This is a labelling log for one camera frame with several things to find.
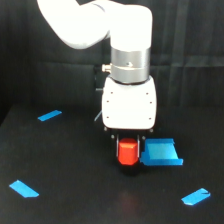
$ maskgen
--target blue tape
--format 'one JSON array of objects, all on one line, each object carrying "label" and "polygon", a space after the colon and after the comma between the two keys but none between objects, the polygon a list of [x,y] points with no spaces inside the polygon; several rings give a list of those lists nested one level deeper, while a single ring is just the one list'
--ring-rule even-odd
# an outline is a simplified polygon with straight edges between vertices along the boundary
[{"label": "blue tape", "polygon": [[37,197],[39,194],[32,190],[30,187],[17,180],[13,184],[9,185],[14,191],[22,195],[24,198]]},{"label": "blue tape", "polygon": [[52,117],[55,117],[55,116],[57,116],[57,115],[59,115],[61,113],[62,113],[61,111],[55,110],[55,111],[52,111],[52,112],[50,112],[48,114],[45,114],[45,115],[43,115],[41,117],[38,117],[38,119],[40,121],[46,121],[46,120],[48,120],[48,119],[50,119]]},{"label": "blue tape", "polygon": [[140,162],[147,166],[180,166],[173,139],[147,139],[145,152],[142,152]]},{"label": "blue tape", "polygon": [[189,194],[188,196],[182,198],[181,200],[184,202],[186,205],[195,205],[198,202],[210,197],[210,193],[205,190],[204,188],[201,188],[197,191],[195,191],[192,194]]}]

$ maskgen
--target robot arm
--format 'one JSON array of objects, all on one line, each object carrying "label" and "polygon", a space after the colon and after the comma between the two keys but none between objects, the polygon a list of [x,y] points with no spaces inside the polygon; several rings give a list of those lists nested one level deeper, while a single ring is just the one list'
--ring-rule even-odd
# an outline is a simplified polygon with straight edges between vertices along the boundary
[{"label": "robot arm", "polygon": [[[51,28],[72,48],[85,49],[110,37],[111,64],[103,68],[110,72],[102,96],[103,123],[116,133],[111,137],[116,141],[119,162],[135,164],[141,151],[141,132],[153,127],[156,116],[155,85],[149,75],[151,11],[108,0],[84,5],[75,0],[37,1]],[[123,139],[119,143],[126,129],[134,131],[137,141]],[[131,144],[135,150],[130,152],[122,144]]]},{"label": "robot arm", "polygon": [[68,46],[85,49],[111,36],[120,51],[151,46],[152,14],[139,5],[97,0],[79,5],[75,0],[37,0],[51,28]]}]

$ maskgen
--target black surface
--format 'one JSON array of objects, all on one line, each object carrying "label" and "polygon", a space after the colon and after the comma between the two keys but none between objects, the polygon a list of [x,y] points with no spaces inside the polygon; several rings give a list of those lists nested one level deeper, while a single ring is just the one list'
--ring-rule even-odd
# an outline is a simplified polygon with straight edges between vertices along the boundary
[{"label": "black surface", "polygon": [[[46,122],[37,117],[63,113]],[[216,224],[224,219],[224,109],[159,108],[154,137],[174,138],[181,167],[119,169],[101,119],[82,108],[14,106],[0,128],[1,224]],[[40,195],[24,199],[17,179]],[[190,207],[181,198],[205,188]]]}]

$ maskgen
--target red cylinder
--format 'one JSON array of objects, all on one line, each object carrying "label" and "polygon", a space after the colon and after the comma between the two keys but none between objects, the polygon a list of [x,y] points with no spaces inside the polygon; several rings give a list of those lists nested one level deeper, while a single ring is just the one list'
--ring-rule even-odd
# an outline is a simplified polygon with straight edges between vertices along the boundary
[{"label": "red cylinder", "polygon": [[138,161],[138,142],[124,138],[118,145],[118,161],[123,165],[134,165]]}]

